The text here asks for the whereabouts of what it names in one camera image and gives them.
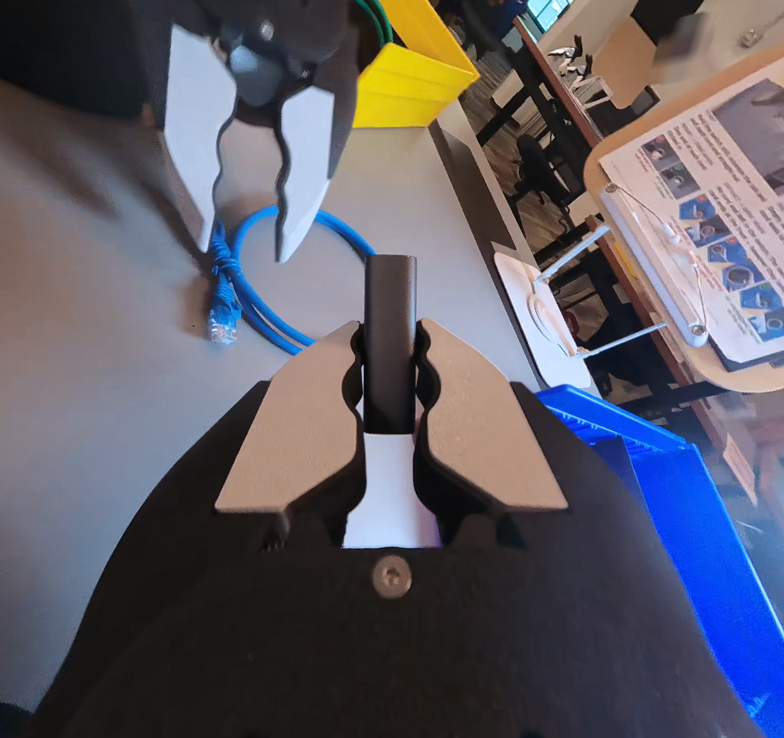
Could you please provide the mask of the spare grippers on desk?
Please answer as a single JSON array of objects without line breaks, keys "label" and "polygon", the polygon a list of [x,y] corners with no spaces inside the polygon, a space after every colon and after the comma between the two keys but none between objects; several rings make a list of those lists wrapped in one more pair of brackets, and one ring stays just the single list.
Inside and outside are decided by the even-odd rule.
[{"label": "spare grippers on desk", "polygon": [[585,54],[583,37],[580,34],[574,35],[570,45],[550,50],[547,57],[557,62],[557,72],[562,78],[567,75],[585,77],[591,74],[593,56]]}]

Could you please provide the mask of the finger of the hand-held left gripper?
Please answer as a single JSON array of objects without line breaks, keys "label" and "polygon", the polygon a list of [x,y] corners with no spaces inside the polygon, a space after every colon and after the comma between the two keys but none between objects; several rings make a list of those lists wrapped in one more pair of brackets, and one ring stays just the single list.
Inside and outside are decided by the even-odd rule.
[{"label": "finger of the hand-held left gripper", "polygon": [[307,86],[278,105],[274,135],[281,151],[275,183],[275,260],[286,263],[303,243],[331,181],[335,97]]},{"label": "finger of the hand-held left gripper", "polygon": [[162,138],[177,207],[207,252],[222,176],[221,137],[234,118],[237,86],[208,38],[171,27]]}]

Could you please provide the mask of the wooden desk with black legs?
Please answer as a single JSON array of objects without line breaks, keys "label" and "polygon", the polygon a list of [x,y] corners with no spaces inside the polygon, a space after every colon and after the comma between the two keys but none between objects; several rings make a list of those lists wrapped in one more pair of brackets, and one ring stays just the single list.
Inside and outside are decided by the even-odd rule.
[{"label": "wooden desk with black legs", "polygon": [[479,130],[476,135],[478,143],[486,145],[518,109],[530,102],[552,138],[561,145],[563,153],[576,153],[586,158],[602,141],[601,133],[586,115],[582,103],[550,65],[520,18],[515,18],[514,28],[521,38],[522,47],[510,60],[521,88]]}]

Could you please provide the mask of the black mesh cushion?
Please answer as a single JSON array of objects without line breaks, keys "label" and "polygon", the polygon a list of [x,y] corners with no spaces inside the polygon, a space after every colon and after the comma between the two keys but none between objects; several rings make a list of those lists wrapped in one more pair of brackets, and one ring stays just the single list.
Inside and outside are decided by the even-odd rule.
[{"label": "black mesh cushion", "polygon": [[84,113],[140,116],[147,87],[130,0],[1,0],[1,79]]}]

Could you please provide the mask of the tan chair back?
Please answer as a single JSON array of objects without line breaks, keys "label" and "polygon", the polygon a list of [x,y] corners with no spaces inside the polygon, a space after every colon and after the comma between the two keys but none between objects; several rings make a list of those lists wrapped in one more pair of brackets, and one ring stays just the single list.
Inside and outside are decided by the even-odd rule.
[{"label": "tan chair back", "polygon": [[657,45],[632,17],[619,24],[593,57],[593,74],[616,109],[629,108],[650,84]]}]

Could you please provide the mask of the black office chair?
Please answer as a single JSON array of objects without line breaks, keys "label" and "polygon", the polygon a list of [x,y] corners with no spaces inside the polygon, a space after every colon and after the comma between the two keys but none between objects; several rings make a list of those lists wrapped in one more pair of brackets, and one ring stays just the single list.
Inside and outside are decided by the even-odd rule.
[{"label": "black office chair", "polygon": [[526,195],[535,193],[540,204],[544,204],[546,196],[554,206],[566,210],[575,196],[562,184],[537,139],[520,135],[516,146],[520,156],[517,168],[519,180],[515,184],[515,194],[507,197],[509,204],[515,207]]}]

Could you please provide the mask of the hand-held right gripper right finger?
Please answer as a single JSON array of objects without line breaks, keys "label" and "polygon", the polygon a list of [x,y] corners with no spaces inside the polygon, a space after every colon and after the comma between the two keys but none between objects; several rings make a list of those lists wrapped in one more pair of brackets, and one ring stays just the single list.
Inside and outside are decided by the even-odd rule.
[{"label": "hand-held right gripper right finger", "polygon": [[465,521],[519,545],[514,518],[568,509],[520,401],[494,362],[432,319],[416,325],[416,396],[423,406],[414,488],[443,546]]}]

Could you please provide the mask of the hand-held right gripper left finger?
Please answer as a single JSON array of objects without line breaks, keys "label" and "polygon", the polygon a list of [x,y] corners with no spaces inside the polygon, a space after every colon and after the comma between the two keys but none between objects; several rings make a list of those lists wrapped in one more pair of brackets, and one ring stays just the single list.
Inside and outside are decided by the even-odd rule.
[{"label": "hand-held right gripper left finger", "polygon": [[352,320],[292,357],[269,381],[214,508],[264,515],[289,537],[302,516],[342,547],[367,488],[361,324]]}]

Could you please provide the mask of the black ethernet port adapter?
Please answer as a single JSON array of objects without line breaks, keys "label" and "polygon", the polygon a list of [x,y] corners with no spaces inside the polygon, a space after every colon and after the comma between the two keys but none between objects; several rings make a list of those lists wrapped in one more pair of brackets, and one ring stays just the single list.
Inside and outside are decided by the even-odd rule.
[{"label": "black ethernet port adapter", "polygon": [[364,425],[403,436],[416,419],[417,259],[374,254],[365,262]]}]

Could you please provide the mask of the blue plastic bin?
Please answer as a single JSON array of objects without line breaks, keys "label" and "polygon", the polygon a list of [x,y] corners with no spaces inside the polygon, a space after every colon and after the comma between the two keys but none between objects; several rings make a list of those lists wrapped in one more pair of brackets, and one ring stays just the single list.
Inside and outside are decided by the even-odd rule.
[{"label": "blue plastic bin", "polygon": [[783,736],[782,622],[697,447],[571,385],[536,395],[647,509],[725,677],[759,730]]}]

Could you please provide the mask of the yellow plastic bin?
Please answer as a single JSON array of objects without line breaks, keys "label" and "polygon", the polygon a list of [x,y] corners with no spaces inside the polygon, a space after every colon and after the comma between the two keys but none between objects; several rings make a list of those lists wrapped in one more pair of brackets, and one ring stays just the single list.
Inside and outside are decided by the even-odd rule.
[{"label": "yellow plastic bin", "polygon": [[428,0],[379,2],[402,42],[358,77],[354,128],[427,127],[479,73]]}]

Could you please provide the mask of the black folder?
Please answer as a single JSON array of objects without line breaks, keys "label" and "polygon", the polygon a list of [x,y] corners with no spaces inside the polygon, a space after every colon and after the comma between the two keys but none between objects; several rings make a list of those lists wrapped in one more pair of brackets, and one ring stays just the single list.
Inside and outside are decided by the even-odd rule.
[{"label": "black folder", "polygon": [[720,360],[722,368],[730,373],[757,366],[774,369],[783,367],[783,338],[763,344],[751,344],[749,348],[739,352],[737,359],[731,356],[728,350],[722,349],[712,336],[708,338],[708,344]]}]

